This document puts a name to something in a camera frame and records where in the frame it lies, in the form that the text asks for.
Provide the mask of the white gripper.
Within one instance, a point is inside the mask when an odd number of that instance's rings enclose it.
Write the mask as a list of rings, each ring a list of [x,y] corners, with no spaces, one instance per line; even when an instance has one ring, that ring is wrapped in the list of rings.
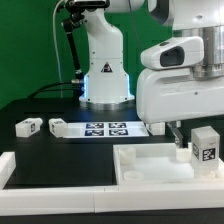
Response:
[[[178,148],[188,147],[178,120],[224,114],[224,77],[194,76],[193,66],[203,58],[198,36],[170,38],[141,53],[145,69],[137,81],[137,114],[148,124],[168,122]]]

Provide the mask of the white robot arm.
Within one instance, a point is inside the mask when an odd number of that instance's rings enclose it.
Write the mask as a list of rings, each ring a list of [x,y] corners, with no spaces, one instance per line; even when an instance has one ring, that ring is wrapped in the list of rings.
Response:
[[[90,68],[81,102],[97,109],[136,102],[145,124],[224,114],[224,0],[81,0]],[[172,37],[141,52],[136,93],[123,68],[123,36],[105,14],[148,6]]]

